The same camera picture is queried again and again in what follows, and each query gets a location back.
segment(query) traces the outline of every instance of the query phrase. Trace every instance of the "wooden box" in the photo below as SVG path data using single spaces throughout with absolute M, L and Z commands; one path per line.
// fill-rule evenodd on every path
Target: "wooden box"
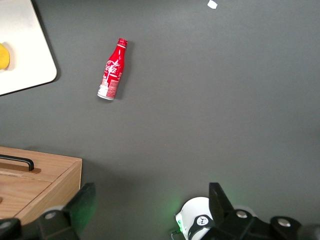
M 0 219 L 35 220 L 46 209 L 65 205 L 80 189 L 82 159 L 0 146 L 0 155 L 30 159 L 26 163 L 0 158 Z

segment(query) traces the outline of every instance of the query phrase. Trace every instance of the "white cutting board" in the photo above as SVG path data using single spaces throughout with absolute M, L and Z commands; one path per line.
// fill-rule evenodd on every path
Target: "white cutting board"
M 49 83 L 57 68 L 30 0 L 0 0 L 0 43 L 10 63 L 0 70 L 0 95 Z

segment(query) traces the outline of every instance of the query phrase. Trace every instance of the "red aluminum bottle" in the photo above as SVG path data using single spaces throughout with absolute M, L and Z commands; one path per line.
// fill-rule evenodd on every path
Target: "red aluminum bottle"
M 116 96 L 118 84 L 125 67 L 125 51 L 128 41 L 119 38 L 116 48 L 106 62 L 98 96 L 103 99 L 113 100 Z

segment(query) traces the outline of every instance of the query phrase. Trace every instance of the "gray table surface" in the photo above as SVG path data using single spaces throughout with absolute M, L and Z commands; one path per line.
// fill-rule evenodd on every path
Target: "gray table surface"
M 58 76 L 0 96 L 0 145 L 83 159 L 98 209 L 82 240 L 170 239 L 210 182 L 263 221 L 320 222 L 320 1 L 216 2 L 33 1 Z

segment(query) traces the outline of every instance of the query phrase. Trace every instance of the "bottle cap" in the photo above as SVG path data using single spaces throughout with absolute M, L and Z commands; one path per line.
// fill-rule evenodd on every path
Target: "bottle cap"
M 119 38 L 118 44 L 120 44 L 121 46 L 126 47 L 128 44 L 128 41 L 123 39 L 123 38 Z

